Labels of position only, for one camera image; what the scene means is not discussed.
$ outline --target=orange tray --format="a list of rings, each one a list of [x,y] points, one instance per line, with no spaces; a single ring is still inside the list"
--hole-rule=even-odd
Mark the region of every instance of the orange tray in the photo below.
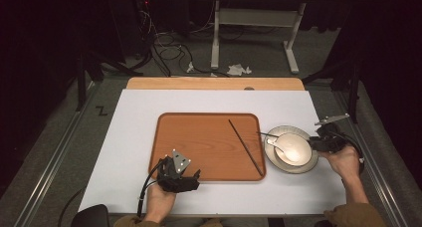
[[[164,113],[158,119],[148,171],[176,149],[191,159],[183,176],[201,169],[200,180],[261,180],[267,171],[259,131],[258,119],[250,113]]]

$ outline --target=white tabletop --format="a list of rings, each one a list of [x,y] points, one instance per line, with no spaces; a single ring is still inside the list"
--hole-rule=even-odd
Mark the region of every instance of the white tabletop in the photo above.
[[[263,132],[292,125],[317,135],[318,118],[306,91],[124,90],[80,210],[104,204],[110,213],[136,212],[157,120],[164,113],[254,114]],[[340,178],[321,157],[314,169],[303,174],[285,173],[267,157],[266,166],[266,177],[257,182],[201,181],[198,190],[178,194],[170,214],[308,215],[345,203]]]

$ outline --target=cable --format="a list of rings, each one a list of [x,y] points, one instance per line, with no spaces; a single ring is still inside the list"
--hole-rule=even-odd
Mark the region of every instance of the cable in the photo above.
[[[151,178],[154,171],[162,165],[163,161],[164,161],[164,159],[159,159],[158,163],[154,166],[154,168],[152,168],[152,170],[148,174],[148,177],[146,177],[146,180],[143,183],[143,187],[142,187],[142,190],[140,191],[140,195],[139,195],[139,201],[137,203],[137,216],[139,218],[140,218],[140,215],[142,214],[143,198],[145,197],[146,188],[148,188],[148,186],[151,184],[151,183],[148,184],[148,181]]]
[[[63,216],[65,215],[65,212],[66,212],[66,210],[68,209],[68,207],[69,207],[69,205],[72,203],[72,201],[78,196],[78,195],[80,195],[82,192],[84,192],[84,190],[86,189],[87,187],[86,186],[84,186],[82,189],[80,189],[80,190],[78,190],[78,192],[76,192],[72,197],[71,197],[71,199],[68,201],[68,203],[66,203],[66,205],[65,205],[65,207],[63,208],[63,210],[62,210],[62,213],[60,213],[60,217],[59,217],[59,222],[58,222],[58,224],[57,224],[57,226],[58,227],[61,227],[62,226],[62,220],[63,220]]]

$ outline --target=chopstick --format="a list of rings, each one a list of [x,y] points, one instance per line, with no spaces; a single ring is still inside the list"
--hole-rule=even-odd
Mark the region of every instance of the chopstick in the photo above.
[[[257,131],[257,134],[264,134],[264,135],[268,135],[268,136],[272,136],[272,137],[280,137],[279,135],[273,135],[273,134],[259,132],[259,131]]]
[[[248,153],[249,157],[251,158],[252,162],[254,162],[255,167],[257,168],[258,172],[260,173],[261,176],[264,176],[264,173],[261,171],[260,167],[258,166],[257,162],[255,161],[254,157],[252,156],[251,152],[248,149],[248,146],[246,146],[245,142],[243,141],[242,137],[240,137],[239,132],[237,131],[237,129],[235,128],[235,126],[233,125],[233,123],[229,120],[230,125],[233,127],[233,129],[236,132],[236,135],[239,137],[240,142],[242,142],[243,147],[245,147],[246,152]]]

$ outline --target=human hand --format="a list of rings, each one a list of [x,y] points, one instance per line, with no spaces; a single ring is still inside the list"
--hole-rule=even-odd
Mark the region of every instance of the human hand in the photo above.
[[[343,180],[359,177],[359,154],[350,144],[347,144],[341,151],[336,153],[319,152],[325,157],[332,170],[334,170]]]
[[[171,211],[176,194],[166,192],[158,184],[148,187],[146,215],[144,221],[160,223]]]
[[[347,203],[369,203],[359,176],[359,154],[353,146],[348,144],[336,153],[320,152],[319,155],[341,176]]]

